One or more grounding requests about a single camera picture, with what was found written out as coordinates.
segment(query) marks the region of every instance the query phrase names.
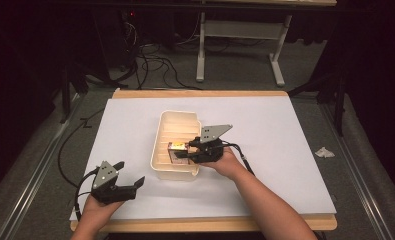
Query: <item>small package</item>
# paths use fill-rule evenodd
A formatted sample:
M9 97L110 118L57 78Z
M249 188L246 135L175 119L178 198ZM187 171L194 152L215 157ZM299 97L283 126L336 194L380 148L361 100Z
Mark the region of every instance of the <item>small package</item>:
M172 164L189 164L189 159L187 157L188 143L184 142L169 142L168 152Z

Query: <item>white plastic bin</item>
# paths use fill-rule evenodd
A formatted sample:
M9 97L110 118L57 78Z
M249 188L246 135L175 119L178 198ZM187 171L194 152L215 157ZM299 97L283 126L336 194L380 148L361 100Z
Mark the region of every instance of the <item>white plastic bin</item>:
M151 167L157 176L164 180L193 181L196 179L199 165L172 164L167 151L169 142L189 142L200 136L201 123L193 112L165 111L160 116L159 129L154 143Z

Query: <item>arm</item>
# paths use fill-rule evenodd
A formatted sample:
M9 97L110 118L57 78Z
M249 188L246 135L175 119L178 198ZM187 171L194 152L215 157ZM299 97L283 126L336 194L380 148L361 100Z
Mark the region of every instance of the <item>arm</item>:
M124 202L114 202L104 205L89 195L85 202L81 221L79 221L71 240L92 240L97 236L98 231L110 220L112 214Z
M267 239L316 239L303 218L237 160L230 148L217 162L201 164L234 181Z

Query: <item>white tissue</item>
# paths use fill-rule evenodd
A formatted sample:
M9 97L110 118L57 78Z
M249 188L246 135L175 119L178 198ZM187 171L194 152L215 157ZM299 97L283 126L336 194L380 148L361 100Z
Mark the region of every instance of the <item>white tissue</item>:
M325 147L322 147L321 149L319 149L317 152L315 152L315 154L318 157L323 157L323 158L327 158L327 157L334 157L334 153L331 151L328 151Z

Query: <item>white paper sheet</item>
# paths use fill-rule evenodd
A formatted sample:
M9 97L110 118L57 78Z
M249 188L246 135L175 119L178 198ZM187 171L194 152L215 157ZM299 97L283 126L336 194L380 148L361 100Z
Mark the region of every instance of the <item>white paper sheet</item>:
M249 215L235 185L212 169L200 167L193 182L157 178L150 160L166 110L196 112L202 126L232 124L221 139L241 147L264 184L300 214L336 213L288 97L131 98L108 100L85 171L103 160L112 165L125 161L117 185L146 177L137 198L112 219ZM91 182L81 192L89 191ZM81 208L85 199L80 197Z

